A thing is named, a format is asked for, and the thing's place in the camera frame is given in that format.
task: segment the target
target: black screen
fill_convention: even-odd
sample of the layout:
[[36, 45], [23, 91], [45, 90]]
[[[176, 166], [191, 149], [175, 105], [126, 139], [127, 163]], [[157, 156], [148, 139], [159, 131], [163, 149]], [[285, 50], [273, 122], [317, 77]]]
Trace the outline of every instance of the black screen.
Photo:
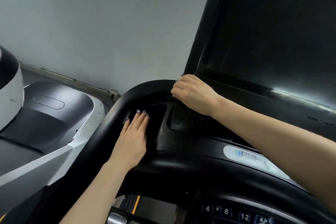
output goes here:
[[336, 107], [335, 52], [336, 0], [224, 0], [199, 73], [279, 90], [328, 111]]

